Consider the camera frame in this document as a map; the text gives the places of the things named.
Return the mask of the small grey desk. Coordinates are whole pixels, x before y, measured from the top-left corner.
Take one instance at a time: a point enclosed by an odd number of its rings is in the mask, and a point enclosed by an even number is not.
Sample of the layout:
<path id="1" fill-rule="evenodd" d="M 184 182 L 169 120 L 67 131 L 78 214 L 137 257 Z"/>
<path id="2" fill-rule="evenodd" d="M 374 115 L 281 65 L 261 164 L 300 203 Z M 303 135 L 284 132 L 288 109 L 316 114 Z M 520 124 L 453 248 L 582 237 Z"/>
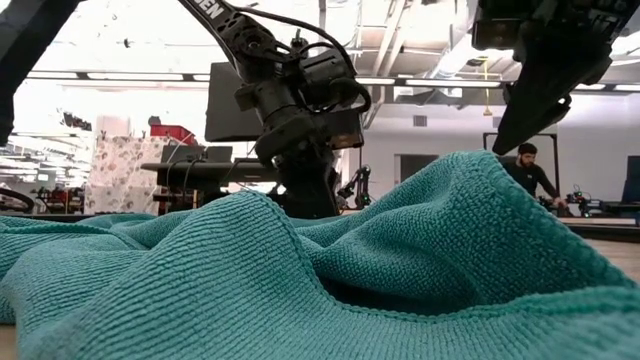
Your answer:
<path id="1" fill-rule="evenodd" d="M 153 200 L 160 203 L 161 215 L 197 208 L 230 194 L 229 185 L 248 188 L 252 184 L 278 183 L 274 169 L 257 159 L 241 158 L 233 162 L 178 160 L 174 163 L 145 163 L 142 170 L 155 172 L 162 188 Z"/>

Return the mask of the person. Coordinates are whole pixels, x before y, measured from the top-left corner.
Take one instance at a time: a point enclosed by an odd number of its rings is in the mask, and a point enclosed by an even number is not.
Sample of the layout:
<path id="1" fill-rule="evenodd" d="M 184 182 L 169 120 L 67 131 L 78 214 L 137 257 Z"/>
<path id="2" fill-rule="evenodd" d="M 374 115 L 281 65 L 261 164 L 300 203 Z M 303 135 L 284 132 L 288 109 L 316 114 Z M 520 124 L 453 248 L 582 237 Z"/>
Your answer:
<path id="1" fill-rule="evenodd" d="M 560 197 L 558 190 L 552 185 L 542 167 L 536 164 L 538 149 L 532 143 L 518 146 L 517 157 L 513 162 L 505 162 L 503 167 L 507 173 L 532 197 L 536 196 L 539 185 L 552 198 L 553 204 L 566 207 L 567 203 Z"/>

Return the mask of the red and black equipment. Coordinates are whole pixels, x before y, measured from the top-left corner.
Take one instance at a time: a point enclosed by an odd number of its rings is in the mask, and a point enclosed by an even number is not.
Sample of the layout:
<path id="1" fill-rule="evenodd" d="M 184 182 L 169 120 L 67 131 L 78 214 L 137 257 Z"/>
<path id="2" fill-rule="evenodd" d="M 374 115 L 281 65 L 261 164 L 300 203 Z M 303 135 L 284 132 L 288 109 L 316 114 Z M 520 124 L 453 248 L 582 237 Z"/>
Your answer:
<path id="1" fill-rule="evenodd" d="M 36 192 L 36 199 L 44 206 L 49 214 L 83 214 L 84 189 L 74 188 L 40 188 Z"/>

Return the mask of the black monitor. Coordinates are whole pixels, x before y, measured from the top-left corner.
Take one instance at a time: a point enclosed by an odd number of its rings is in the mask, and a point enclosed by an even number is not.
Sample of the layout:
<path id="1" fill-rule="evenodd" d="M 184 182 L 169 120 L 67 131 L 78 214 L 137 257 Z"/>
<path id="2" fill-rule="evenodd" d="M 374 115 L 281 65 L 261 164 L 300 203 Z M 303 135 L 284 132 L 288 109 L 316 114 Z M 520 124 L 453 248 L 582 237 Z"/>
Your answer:
<path id="1" fill-rule="evenodd" d="M 235 92 L 241 79 L 229 63 L 212 63 L 204 138 L 208 142 L 256 141 L 262 125 L 254 110 L 241 111 Z"/>

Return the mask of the floral patterned cloth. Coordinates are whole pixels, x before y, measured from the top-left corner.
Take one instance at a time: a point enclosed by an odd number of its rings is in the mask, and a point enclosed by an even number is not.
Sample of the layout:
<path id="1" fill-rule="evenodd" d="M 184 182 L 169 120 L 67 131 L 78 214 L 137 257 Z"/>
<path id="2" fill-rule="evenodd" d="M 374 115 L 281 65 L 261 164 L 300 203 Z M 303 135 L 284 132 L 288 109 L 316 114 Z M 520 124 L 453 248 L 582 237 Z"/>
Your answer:
<path id="1" fill-rule="evenodd" d="M 167 137 L 99 137 L 84 187 L 84 213 L 158 214 L 157 175 L 142 168 L 159 163 Z"/>

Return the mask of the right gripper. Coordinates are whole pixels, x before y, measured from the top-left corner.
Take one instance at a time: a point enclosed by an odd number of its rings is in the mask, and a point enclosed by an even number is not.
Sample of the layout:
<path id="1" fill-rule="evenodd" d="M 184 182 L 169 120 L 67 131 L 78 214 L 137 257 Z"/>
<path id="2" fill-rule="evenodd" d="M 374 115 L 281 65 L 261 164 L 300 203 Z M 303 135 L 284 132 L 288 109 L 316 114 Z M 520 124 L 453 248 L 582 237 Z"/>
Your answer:
<path id="1" fill-rule="evenodd" d="M 612 63 L 614 41 L 640 0 L 532 0 L 514 59 L 519 78 L 505 89 L 507 107 L 492 151 L 505 155 L 568 111 L 572 83 L 594 84 Z"/>

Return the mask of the white container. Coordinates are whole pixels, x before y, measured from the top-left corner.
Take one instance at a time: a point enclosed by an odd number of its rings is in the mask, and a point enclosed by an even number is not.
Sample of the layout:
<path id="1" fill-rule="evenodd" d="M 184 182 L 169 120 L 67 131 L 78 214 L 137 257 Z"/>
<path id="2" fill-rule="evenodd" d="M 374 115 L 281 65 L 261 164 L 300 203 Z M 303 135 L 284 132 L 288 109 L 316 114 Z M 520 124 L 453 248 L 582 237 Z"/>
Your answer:
<path id="1" fill-rule="evenodd" d="M 129 136 L 131 120 L 127 116 L 99 115 L 95 121 L 94 132 L 100 136 Z"/>

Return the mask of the dark grey box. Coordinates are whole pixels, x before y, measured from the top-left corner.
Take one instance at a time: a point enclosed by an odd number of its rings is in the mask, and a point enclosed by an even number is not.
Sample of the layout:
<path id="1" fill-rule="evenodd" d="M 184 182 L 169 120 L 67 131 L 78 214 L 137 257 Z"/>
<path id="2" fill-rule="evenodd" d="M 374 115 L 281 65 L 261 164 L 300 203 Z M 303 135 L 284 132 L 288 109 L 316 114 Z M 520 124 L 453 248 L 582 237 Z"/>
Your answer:
<path id="1" fill-rule="evenodd" d="M 178 161 L 192 161 L 196 159 L 205 162 L 230 162 L 233 148 L 230 146 L 187 146 L 165 145 L 161 155 L 161 163 Z"/>

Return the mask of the distant wooden table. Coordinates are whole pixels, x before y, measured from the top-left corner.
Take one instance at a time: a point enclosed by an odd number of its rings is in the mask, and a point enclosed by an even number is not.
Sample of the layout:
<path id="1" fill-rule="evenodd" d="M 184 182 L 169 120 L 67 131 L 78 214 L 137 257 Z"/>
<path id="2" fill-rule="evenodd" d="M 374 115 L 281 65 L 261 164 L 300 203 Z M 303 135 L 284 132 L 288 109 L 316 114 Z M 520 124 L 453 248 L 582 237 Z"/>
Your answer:
<path id="1" fill-rule="evenodd" d="M 565 224 L 573 225 L 636 226 L 636 221 L 633 218 L 560 217 L 559 220 Z"/>

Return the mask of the red box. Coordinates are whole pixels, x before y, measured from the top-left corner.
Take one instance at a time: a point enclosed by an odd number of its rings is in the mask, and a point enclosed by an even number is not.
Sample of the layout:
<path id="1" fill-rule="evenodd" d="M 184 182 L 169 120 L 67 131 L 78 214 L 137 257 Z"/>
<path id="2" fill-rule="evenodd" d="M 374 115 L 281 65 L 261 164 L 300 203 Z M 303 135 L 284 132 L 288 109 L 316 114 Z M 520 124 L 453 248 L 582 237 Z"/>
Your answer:
<path id="1" fill-rule="evenodd" d="M 196 145 L 195 135 L 180 125 L 154 124 L 150 126 L 150 135 L 159 137 L 170 137 L 186 145 Z"/>

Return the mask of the dark blue panel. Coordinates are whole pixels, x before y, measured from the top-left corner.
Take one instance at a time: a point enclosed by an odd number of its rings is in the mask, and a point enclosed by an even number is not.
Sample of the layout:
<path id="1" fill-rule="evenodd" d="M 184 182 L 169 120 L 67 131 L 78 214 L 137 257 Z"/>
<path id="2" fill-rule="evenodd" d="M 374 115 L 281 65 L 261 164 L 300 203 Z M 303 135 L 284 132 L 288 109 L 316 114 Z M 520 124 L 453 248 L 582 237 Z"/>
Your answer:
<path id="1" fill-rule="evenodd" d="M 627 157 L 626 179 L 621 200 L 623 203 L 640 202 L 640 155 Z"/>

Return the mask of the teal microfibre towel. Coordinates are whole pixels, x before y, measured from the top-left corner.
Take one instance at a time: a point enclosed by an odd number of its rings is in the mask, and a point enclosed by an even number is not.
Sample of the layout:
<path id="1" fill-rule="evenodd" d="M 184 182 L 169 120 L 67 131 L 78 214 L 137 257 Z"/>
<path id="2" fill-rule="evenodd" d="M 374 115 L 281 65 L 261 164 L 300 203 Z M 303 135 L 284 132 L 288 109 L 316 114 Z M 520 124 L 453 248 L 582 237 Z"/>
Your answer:
<path id="1" fill-rule="evenodd" d="M 640 360 L 640 285 L 488 152 L 368 208 L 0 217 L 20 360 Z"/>

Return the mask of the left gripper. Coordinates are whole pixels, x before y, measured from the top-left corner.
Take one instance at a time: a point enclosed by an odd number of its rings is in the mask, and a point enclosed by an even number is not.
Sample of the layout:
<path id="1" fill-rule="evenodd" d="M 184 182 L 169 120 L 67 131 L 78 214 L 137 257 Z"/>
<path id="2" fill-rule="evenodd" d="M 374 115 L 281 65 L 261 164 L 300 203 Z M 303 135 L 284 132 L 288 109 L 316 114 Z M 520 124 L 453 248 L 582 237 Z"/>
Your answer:
<path id="1" fill-rule="evenodd" d="M 276 112 L 263 119 L 256 154 L 265 166 L 287 169 L 279 173 L 285 187 L 279 204 L 290 217 L 320 219 L 338 214 L 331 135 L 326 115 Z"/>

